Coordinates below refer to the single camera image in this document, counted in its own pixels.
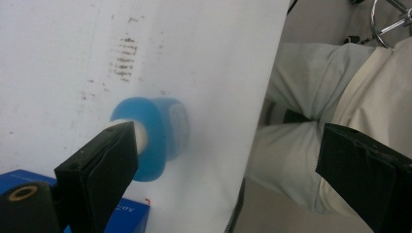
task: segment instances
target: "person's leg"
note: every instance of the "person's leg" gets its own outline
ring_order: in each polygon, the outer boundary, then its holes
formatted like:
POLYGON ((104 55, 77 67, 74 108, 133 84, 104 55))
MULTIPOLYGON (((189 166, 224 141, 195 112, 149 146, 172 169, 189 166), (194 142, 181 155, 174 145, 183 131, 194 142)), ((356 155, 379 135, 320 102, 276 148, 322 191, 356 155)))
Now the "person's leg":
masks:
POLYGON ((345 87, 375 48, 281 44, 267 98, 304 116, 331 121, 345 87))
POLYGON ((246 177, 313 212, 328 213, 319 199, 321 177, 315 172, 323 126, 313 121, 262 127, 246 177))

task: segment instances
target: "blue tape roll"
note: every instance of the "blue tape roll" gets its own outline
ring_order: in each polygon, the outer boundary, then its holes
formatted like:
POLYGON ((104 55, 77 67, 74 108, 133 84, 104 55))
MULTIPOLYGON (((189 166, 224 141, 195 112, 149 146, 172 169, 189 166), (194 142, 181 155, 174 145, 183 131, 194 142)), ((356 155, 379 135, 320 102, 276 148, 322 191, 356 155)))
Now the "blue tape roll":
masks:
POLYGON ((133 97, 121 101, 113 111, 111 120, 133 119, 146 129, 148 143, 139 154, 139 169, 133 180, 151 182, 160 177, 166 164, 166 133, 161 112, 146 98, 133 97))
POLYGON ((176 99, 152 99, 163 119, 166 132, 167 160, 176 158, 186 147, 189 137, 189 123, 185 107, 176 99))

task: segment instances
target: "paper sheet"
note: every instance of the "paper sheet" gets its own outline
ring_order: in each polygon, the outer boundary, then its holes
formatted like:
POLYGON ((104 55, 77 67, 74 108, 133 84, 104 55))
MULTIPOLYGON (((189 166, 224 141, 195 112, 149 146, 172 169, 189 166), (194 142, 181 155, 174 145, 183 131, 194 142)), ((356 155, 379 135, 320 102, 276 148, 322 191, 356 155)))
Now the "paper sheet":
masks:
POLYGON ((121 100, 176 98, 189 114, 188 147, 125 197, 151 200, 149 233, 223 232, 288 5, 1 1, 0 173, 53 176, 121 100))

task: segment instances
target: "blue box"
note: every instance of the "blue box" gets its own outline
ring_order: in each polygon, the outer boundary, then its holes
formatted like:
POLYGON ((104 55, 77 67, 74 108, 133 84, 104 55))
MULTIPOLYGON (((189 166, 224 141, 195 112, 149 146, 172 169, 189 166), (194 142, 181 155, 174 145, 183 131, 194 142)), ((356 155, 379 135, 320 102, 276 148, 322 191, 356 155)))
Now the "blue box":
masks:
MULTIPOLYGON (((0 175, 0 193, 17 185, 30 182, 55 184, 55 179, 24 170, 15 170, 0 175)), ((150 206, 121 198, 107 223, 106 233, 144 233, 148 222, 150 206)))

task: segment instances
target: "gray floor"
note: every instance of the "gray floor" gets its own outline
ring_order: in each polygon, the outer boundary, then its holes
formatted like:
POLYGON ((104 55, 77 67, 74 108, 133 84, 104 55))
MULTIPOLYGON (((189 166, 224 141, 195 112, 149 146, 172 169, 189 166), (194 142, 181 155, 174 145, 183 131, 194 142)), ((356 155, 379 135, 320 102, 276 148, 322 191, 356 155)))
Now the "gray floor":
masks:
MULTIPOLYGON (((412 6, 412 0, 402 1, 412 6)), ((372 0, 351 5, 348 0, 299 0, 285 23, 282 42, 327 43, 341 45, 347 35, 370 35, 368 18, 372 0)), ((376 10, 380 26, 398 20, 399 12, 381 0, 376 10)), ((409 36, 408 28, 389 32, 385 39, 394 45, 409 36)), ((315 215, 296 206, 287 197, 247 181, 244 209, 236 233, 367 233, 367 225, 356 218, 340 215, 315 215)))

